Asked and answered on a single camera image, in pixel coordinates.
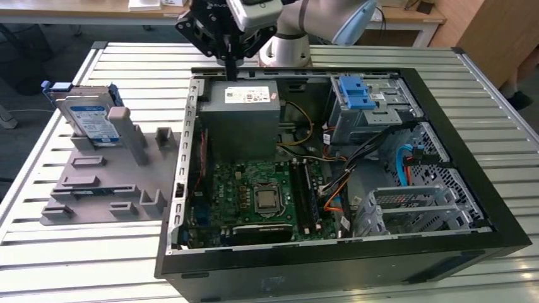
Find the green circuit board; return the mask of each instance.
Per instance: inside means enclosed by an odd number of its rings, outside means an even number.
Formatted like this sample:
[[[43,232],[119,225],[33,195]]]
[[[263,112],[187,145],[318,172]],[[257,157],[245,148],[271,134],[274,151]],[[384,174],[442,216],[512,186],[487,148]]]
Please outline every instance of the green circuit board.
[[[241,162],[220,163],[213,168],[212,203],[209,206],[211,226],[231,226],[241,224],[283,223],[294,227],[292,241],[308,241],[335,238],[335,223],[332,216],[319,222],[322,229],[306,234],[298,228],[296,206],[291,188],[288,162]],[[315,186],[323,183],[319,162],[308,164],[311,181]],[[255,199],[257,190],[274,189],[279,195],[280,205],[275,213],[260,213]],[[205,234],[203,242],[209,246],[221,246],[220,235]]]

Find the yellow cable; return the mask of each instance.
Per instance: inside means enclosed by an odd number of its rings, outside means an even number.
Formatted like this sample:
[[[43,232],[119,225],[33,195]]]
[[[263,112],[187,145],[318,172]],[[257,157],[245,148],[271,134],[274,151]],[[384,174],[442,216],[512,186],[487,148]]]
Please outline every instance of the yellow cable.
[[[298,106],[298,104],[295,104],[295,103],[291,102],[291,101],[287,101],[287,103],[288,103],[290,105],[292,105],[292,106],[302,112],[302,114],[306,116],[307,120],[310,121],[310,134],[307,135],[307,137],[306,137],[303,140],[296,141],[296,142],[283,142],[283,143],[278,143],[278,146],[295,146],[295,145],[302,144],[303,142],[306,142],[306,141],[311,138],[312,132],[314,132],[314,126],[312,126],[312,121],[311,121],[310,115],[307,115],[306,111]]]

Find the blue plastic clip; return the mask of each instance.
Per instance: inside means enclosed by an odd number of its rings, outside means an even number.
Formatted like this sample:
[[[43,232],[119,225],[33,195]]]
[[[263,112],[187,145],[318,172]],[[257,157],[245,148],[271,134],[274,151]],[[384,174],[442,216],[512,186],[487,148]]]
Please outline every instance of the blue plastic clip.
[[[368,96],[368,87],[359,76],[340,76],[340,89],[350,109],[375,109],[376,103]]]

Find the chip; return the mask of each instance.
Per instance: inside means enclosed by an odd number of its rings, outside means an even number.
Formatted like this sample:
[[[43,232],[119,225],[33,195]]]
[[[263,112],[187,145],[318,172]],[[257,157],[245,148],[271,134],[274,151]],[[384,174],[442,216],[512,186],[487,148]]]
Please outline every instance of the chip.
[[[275,191],[257,191],[257,195],[257,203],[260,208],[275,208],[278,206],[278,202],[275,200]]]

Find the metal work table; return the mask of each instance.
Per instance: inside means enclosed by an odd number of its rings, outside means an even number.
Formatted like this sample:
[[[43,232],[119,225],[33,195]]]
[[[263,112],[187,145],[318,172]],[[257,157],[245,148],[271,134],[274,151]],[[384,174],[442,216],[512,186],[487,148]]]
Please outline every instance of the metal work table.
[[[474,67],[448,49],[312,46],[315,66],[416,68],[531,240],[539,240],[539,140]],[[181,131],[189,69],[213,66],[188,44],[109,43],[73,83],[120,88],[143,131]],[[247,66],[256,65],[249,60]],[[59,111],[0,204],[0,302],[185,302],[153,278],[160,222],[44,227],[40,211],[69,156]],[[294,302],[539,302],[539,244],[438,283],[291,297]],[[271,298],[257,302],[272,301]]]

